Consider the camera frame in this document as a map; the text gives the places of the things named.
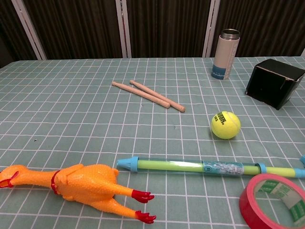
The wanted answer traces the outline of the yellow tennis ball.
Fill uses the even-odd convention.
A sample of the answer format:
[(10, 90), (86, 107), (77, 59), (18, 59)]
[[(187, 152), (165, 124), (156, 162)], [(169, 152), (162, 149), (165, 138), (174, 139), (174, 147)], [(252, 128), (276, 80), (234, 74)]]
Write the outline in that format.
[(232, 112), (221, 111), (211, 120), (212, 132), (221, 139), (231, 139), (238, 135), (241, 129), (239, 118)]

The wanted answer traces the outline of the black cardboard box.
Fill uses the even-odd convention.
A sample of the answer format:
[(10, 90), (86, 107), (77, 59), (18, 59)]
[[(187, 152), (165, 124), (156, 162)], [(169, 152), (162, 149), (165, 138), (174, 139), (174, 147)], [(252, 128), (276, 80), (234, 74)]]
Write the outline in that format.
[(304, 76), (304, 69), (267, 59), (254, 67), (245, 94), (279, 110)]

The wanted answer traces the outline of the wooden drumstick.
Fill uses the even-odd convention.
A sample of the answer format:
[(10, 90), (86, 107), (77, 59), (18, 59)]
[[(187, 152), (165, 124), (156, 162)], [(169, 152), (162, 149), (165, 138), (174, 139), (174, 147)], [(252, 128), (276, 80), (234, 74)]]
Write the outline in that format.
[(185, 107), (184, 106), (180, 105), (179, 103), (177, 103), (177, 102), (175, 102), (171, 99), (168, 99), (167, 97), (155, 92), (154, 90), (142, 85), (141, 83), (138, 83), (134, 80), (130, 80), (130, 84), (135, 85), (136, 87), (140, 88), (141, 90), (145, 91), (146, 93), (148, 93), (152, 96), (155, 96), (155, 97), (157, 97), (161, 100), (164, 100), (164, 101), (168, 102), (171, 105), (171, 107), (175, 108), (176, 110), (179, 110), (180, 112), (185, 112)]
[(157, 98), (157, 97), (155, 97), (153, 95), (150, 95), (150, 94), (148, 94), (146, 92), (143, 92), (141, 90), (138, 90), (138, 89), (135, 89), (135, 88), (132, 88), (130, 86), (124, 85), (122, 83), (117, 83), (117, 82), (112, 82), (112, 85), (113, 86), (117, 86), (117, 87), (119, 87), (119, 88), (121, 88), (123, 90), (126, 90), (126, 91), (130, 92), (130, 93), (133, 93), (133, 94), (136, 94), (138, 96), (141, 96), (141, 97), (143, 97), (145, 99), (148, 99), (148, 100), (150, 100), (152, 102), (155, 102), (155, 103), (157, 103), (157, 104), (159, 104), (159, 105), (161, 105), (161, 106), (163, 106), (165, 108), (169, 108), (170, 107), (170, 104), (168, 102), (166, 102), (164, 100), (161, 100), (161, 99), (159, 99), (159, 98)]

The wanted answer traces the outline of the green checkered tablecloth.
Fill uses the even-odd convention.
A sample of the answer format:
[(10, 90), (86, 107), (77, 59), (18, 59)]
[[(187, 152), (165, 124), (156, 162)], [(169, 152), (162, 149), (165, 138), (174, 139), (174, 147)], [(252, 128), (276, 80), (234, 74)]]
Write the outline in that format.
[[(210, 58), (19, 61), (0, 69), (0, 170), (22, 164), (40, 171), (119, 159), (264, 163), (302, 168), (305, 78), (276, 110), (245, 94), (262, 57), (236, 58), (228, 80), (214, 79)], [(112, 82), (134, 80), (185, 107), (165, 108)], [(231, 139), (211, 130), (221, 111), (241, 129)], [(239, 196), (249, 176), (220, 177), (121, 170), (118, 183), (150, 191), (147, 204), (116, 200), (156, 215), (153, 224), (65, 201), (38, 186), (0, 189), (0, 229), (247, 229)]]

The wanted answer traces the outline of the blue green water squirter tube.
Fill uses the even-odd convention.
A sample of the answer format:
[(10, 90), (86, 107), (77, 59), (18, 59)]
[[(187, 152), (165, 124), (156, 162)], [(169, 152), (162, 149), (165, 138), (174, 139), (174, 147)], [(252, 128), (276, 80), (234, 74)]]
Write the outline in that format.
[(245, 164), (241, 162), (209, 160), (191, 162), (186, 160), (140, 158), (133, 156), (126, 159), (119, 159), (117, 161), (117, 167), (127, 169), (131, 172), (138, 172), (140, 170), (162, 170), (232, 176), (275, 174), (283, 177), (305, 179), (305, 168), (268, 167), (263, 163)]

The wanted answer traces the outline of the white blue thermos bottle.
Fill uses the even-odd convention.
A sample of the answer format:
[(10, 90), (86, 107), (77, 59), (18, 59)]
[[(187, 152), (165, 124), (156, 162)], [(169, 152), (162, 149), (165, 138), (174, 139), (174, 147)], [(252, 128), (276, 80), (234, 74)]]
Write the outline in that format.
[(222, 30), (217, 43), (211, 76), (225, 80), (229, 78), (240, 41), (240, 32), (235, 29)]

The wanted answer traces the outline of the orange rubber chicken toy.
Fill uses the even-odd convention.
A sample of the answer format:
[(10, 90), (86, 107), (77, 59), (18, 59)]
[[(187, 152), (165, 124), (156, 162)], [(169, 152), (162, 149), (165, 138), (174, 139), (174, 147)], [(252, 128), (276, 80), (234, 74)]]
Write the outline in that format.
[(132, 197), (141, 203), (147, 203), (154, 196), (117, 184), (118, 174), (117, 169), (103, 164), (77, 164), (57, 171), (34, 171), (24, 165), (12, 165), (0, 171), (0, 188), (17, 185), (48, 187), (67, 201), (77, 201), (103, 212), (152, 224), (156, 216), (127, 208), (119, 204), (114, 195)]

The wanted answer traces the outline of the red tape roll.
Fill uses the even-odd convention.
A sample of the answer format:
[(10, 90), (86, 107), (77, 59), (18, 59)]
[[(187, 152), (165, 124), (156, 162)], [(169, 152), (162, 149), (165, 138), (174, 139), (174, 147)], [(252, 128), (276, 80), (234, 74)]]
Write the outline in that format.
[[(293, 227), (271, 220), (259, 207), (255, 194), (271, 193), (281, 199), (288, 208)], [(305, 229), (305, 191), (287, 178), (274, 174), (254, 176), (239, 198), (240, 212), (251, 229)]]

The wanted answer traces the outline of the white screen frame post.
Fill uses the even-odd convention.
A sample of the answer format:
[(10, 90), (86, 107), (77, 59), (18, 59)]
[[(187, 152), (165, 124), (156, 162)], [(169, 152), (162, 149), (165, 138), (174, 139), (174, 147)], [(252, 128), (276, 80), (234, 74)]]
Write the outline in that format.
[(31, 21), (31, 18), (28, 14), (28, 11), (24, 5), (23, 0), (11, 0), (15, 11), (19, 17), (19, 20), (22, 23), (22, 26), (26, 32), (26, 35), (29, 39), (31, 47), (38, 60), (46, 60), (46, 54), (44, 52), (43, 46), (39, 40), (39, 37), (36, 33), (34, 25)]
[(132, 58), (127, 0), (115, 0), (123, 58)]
[(220, 2), (221, 0), (211, 0), (210, 2), (207, 27), (204, 37), (204, 45), (203, 45), (203, 53), (202, 53), (203, 58), (208, 58), (210, 57), (211, 54)]

